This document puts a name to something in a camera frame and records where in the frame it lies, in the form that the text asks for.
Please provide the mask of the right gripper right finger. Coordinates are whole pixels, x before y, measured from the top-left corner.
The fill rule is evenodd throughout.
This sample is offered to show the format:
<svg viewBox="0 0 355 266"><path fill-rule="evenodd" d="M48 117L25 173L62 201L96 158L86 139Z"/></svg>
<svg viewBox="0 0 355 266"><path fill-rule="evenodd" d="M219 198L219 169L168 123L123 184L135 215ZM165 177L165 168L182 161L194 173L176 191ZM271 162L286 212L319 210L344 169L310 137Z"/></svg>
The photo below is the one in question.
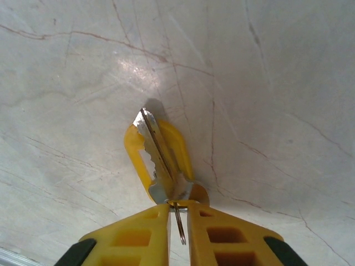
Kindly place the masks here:
<svg viewBox="0 0 355 266"><path fill-rule="evenodd" d="M187 208L191 266L304 266L276 232L207 205Z"/></svg>

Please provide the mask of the yellow key tag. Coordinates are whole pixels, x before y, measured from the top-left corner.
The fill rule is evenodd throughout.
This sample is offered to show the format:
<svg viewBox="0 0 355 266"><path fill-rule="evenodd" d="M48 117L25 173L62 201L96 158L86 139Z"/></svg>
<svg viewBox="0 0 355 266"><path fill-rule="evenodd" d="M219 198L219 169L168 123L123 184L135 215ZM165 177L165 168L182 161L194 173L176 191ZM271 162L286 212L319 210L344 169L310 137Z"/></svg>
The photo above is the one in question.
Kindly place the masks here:
<svg viewBox="0 0 355 266"><path fill-rule="evenodd" d="M174 125L162 119L158 120L158 124L168 148L176 158L176 163L179 169L184 173L186 178L194 180L195 176L190 156L182 133ZM146 164L140 153L144 150L144 138L138 133L136 126L133 124L131 124L126 130L124 147L145 191L149 192L149 187L153 180L151 179L150 173L146 168Z"/></svg>

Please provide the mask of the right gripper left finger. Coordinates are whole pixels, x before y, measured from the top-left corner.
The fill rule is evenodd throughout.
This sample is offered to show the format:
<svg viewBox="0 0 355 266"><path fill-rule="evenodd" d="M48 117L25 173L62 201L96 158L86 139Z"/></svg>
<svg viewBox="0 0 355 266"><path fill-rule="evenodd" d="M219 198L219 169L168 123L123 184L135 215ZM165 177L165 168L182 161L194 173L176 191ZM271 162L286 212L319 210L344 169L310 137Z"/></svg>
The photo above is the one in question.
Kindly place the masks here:
<svg viewBox="0 0 355 266"><path fill-rule="evenodd" d="M169 266L170 207L160 204L90 232L57 266Z"/></svg>

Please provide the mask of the silver key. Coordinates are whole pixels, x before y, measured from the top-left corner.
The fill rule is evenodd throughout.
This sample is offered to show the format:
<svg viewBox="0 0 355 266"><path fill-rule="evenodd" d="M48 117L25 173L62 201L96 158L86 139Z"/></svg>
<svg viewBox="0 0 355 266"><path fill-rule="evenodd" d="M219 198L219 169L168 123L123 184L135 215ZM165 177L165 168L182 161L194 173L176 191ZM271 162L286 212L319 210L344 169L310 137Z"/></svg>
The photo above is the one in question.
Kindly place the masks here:
<svg viewBox="0 0 355 266"><path fill-rule="evenodd" d="M209 205L207 190L195 179L186 178L179 169L160 131L158 120L146 108L141 108L132 123L144 138L144 150L140 153L153 180L148 196L156 204L176 202L182 208L191 202Z"/></svg>

